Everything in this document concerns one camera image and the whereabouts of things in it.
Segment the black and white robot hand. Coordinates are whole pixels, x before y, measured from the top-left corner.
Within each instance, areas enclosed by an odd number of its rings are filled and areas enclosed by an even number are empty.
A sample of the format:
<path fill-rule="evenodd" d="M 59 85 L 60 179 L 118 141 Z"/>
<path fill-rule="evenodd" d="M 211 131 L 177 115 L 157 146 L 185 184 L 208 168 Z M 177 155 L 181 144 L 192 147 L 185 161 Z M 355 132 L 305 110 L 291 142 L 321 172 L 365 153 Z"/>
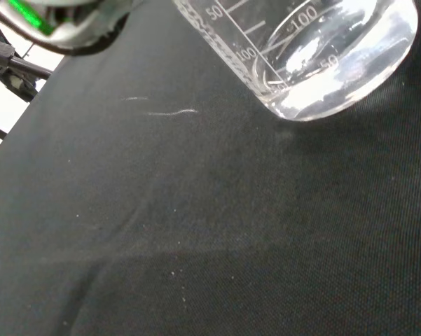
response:
<path fill-rule="evenodd" d="M 91 55 L 108 48 L 141 1 L 0 1 L 0 22 L 42 48 Z"/>

